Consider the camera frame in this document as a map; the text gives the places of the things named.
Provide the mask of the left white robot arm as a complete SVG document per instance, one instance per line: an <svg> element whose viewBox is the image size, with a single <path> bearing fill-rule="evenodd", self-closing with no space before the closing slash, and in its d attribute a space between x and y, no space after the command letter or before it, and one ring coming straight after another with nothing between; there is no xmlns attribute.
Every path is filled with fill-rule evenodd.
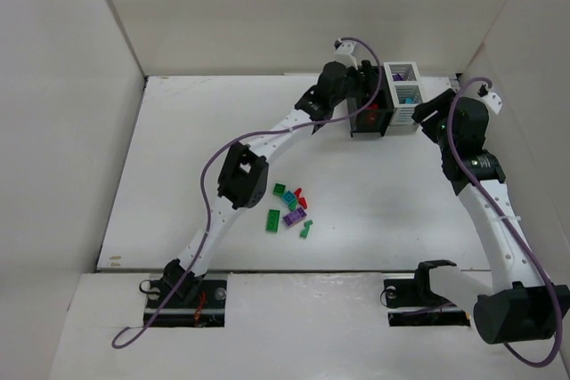
<svg viewBox="0 0 570 380"><path fill-rule="evenodd" d="M235 221L264 197L271 163L328 123L340 122L340 117L333 117L340 102L363 98L372 103L383 77L382 67L369 61L356 67L329 62L316 84L278 125L237 137L213 155L200 175L206 227L165 266L157 287L165 294L166 302L175 299L186 306L199 293L218 244Z"/></svg>

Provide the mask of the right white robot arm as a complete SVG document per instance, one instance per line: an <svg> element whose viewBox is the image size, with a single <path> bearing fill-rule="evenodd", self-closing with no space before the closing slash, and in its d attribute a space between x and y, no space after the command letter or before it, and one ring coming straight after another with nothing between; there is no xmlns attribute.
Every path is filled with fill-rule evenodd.
<svg viewBox="0 0 570 380"><path fill-rule="evenodd" d="M414 121L441 150L444 175L476 228L492 284L445 260L421 263L416 277L422 293L469 313L488 344L559 339L569 288L553 284L537 267L510 204L505 173L484 147L490 116L501 108L497 93L474 99L453 90L415 108Z"/></svg>

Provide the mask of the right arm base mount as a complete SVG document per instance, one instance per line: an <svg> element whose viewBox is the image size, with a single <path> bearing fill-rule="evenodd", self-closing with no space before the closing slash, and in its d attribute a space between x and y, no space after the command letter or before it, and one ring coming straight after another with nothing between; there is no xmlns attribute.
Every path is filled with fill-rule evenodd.
<svg viewBox="0 0 570 380"><path fill-rule="evenodd" d="M384 279L380 302L390 327L470 327L470 317L448 300L419 290L413 278Z"/></svg>

